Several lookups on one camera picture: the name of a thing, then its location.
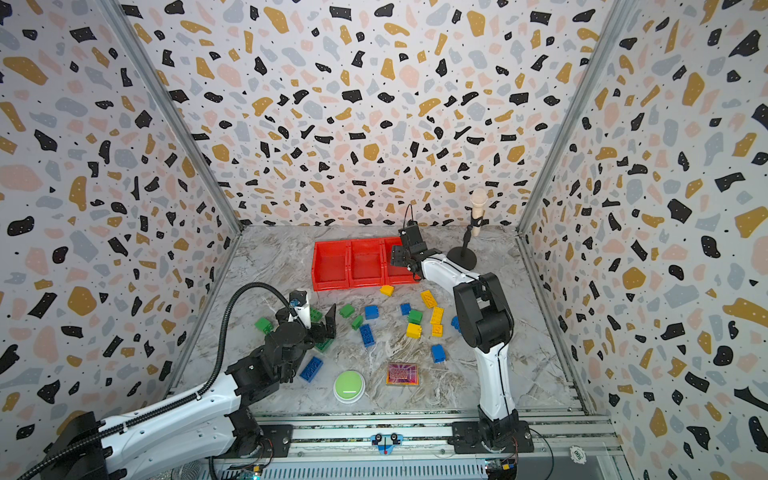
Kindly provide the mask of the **light green small brick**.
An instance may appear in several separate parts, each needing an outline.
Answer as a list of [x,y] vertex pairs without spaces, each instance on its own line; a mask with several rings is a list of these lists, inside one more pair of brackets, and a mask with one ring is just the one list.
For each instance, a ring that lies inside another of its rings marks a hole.
[[349,318],[355,312],[355,308],[351,304],[343,306],[340,310],[340,315],[343,318]]

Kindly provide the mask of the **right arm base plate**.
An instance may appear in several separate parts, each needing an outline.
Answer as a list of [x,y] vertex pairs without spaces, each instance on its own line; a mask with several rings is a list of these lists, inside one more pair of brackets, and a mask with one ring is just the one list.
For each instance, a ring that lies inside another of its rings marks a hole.
[[454,422],[447,442],[457,454],[511,455],[534,451],[529,424],[523,420]]

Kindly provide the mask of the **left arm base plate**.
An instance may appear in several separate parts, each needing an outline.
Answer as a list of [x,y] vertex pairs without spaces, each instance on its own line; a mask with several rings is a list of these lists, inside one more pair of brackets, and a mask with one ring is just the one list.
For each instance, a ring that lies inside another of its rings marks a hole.
[[231,447],[221,458],[257,459],[286,458],[292,444],[294,427],[290,424],[258,424],[255,428],[236,430]]

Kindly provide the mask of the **green long brick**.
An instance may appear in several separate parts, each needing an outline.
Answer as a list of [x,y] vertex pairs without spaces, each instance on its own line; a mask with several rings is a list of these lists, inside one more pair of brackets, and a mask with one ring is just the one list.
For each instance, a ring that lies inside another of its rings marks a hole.
[[315,345],[315,349],[320,351],[320,352],[325,352],[330,347],[332,342],[333,342],[332,339],[326,339],[326,340],[324,340],[324,341],[322,341],[320,343],[317,343]]

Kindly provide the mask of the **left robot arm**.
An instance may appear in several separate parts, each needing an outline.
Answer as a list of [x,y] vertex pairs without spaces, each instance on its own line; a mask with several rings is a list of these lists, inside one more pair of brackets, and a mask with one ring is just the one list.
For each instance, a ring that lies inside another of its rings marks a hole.
[[[282,307],[278,326],[234,364],[223,364],[232,311],[249,290],[274,295]],[[240,287],[220,325],[216,359],[200,386],[131,413],[97,419],[87,412],[70,421],[43,460],[24,479],[148,479],[204,457],[227,452],[247,456],[271,442],[253,418],[251,405],[292,382],[307,353],[335,338],[336,309],[312,319],[309,295],[283,295],[264,282]]]

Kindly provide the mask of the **green square brick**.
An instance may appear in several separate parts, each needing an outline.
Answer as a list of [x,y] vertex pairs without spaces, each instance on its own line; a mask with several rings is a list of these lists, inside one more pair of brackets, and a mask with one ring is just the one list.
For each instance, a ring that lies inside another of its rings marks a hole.
[[412,324],[420,325],[422,322],[423,313],[418,310],[411,310],[408,314],[408,321]]

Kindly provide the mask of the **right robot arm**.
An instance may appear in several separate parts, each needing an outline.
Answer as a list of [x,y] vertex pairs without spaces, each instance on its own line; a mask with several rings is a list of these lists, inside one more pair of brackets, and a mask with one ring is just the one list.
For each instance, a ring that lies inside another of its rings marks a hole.
[[392,248],[391,264],[452,294],[460,332],[477,360],[479,438],[487,449],[500,451],[512,440],[519,422],[508,361],[515,322],[502,285],[493,273],[472,271],[477,257],[465,246],[447,254],[429,248],[417,224],[401,228],[399,236],[401,244]]

